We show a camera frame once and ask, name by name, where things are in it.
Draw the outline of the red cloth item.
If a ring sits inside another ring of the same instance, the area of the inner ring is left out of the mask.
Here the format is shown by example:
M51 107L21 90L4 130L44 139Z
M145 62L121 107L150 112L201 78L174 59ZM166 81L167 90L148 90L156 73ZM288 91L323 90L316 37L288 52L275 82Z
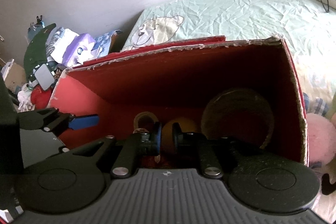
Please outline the red cloth item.
M45 109L49 103L52 94L52 89L43 90L40 85L34 87L31 93L31 103L36 109Z

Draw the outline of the white small toy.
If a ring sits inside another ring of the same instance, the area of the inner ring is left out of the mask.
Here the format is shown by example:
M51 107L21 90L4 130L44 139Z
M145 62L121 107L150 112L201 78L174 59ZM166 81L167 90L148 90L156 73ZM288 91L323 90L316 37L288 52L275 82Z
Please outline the white small toy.
M35 110L35 105L31 102L31 94L33 90L29 84L24 84L21 91L18 92L17 98L19 101L19 112L26 112Z

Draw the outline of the blue patterned bag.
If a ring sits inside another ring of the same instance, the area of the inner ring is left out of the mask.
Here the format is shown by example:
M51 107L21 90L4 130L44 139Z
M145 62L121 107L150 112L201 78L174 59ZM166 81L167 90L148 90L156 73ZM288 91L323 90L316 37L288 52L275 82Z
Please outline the blue patterned bag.
M122 31L114 30L94 38L95 44L92 49L94 57L105 57L111 53L112 48L120 34L122 34Z

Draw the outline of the purple white package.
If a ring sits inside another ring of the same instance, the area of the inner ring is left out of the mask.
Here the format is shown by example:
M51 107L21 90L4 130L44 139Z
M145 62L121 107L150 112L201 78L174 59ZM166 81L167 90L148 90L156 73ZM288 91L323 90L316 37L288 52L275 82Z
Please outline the purple white package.
M83 65L84 62L94 58L92 53L95 40L90 34L84 33L76 36L64 52L62 64L68 68Z

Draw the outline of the light green bedsheet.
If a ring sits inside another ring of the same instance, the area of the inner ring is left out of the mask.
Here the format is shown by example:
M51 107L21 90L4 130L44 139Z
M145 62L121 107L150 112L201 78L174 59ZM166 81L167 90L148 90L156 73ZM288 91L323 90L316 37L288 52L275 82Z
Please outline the light green bedsheet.
M227 40L283 38L302 91L331 105L335 93L335 9L318 0L176 0L145 9L123 50L152 42L225 36Z

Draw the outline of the dark green cloth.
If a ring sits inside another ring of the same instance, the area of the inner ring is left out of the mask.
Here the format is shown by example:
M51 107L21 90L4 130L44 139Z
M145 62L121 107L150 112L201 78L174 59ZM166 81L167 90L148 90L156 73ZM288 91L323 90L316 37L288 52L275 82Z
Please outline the dark green cloth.
M55 23L42 28L29 43L23 60L23 68L25 70L27 81L29 80L30 75L32 75L34 67L47 62L46 41L51 31L55 28Z

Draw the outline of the blue bottle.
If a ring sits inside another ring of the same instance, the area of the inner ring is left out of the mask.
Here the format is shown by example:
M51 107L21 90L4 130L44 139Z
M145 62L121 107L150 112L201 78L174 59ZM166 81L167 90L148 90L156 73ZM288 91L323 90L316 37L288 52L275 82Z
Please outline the blue bottle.
M31 22L30 26L27 30L27 42L30 43L35 35L41 30L45 28L45 23L43 21L43 16L37 16L36 22Z

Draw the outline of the red cardboard box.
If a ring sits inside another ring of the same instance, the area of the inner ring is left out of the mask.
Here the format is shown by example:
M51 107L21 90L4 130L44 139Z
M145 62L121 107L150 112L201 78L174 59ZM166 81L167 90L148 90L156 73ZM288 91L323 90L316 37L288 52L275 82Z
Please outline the red cardboard box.
M301 88L288 46L276 36L235 41L214 36L111 53L64 70L49 106L99 115L97 126L61 135L65 145L75 148L108 134L129 136L143 111L161 121L200 121L212 99L232 90L251 92L269 105L273 152L308 163Z

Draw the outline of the pink plush toy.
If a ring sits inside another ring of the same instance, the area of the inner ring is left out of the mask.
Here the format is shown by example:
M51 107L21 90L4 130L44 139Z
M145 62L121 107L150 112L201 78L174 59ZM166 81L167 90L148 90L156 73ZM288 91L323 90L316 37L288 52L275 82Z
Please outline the pink plush toy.
M306 115L309 165L327 165L335 157L335 126L323 116Z

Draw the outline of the grey square card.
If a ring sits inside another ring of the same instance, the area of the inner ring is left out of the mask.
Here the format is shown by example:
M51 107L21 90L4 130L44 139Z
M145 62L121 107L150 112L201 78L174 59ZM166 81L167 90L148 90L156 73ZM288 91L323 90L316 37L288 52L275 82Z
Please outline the grey square card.
M55 82L55 79L46 64L42 64L36 70L35 78L44 91L48 90Z

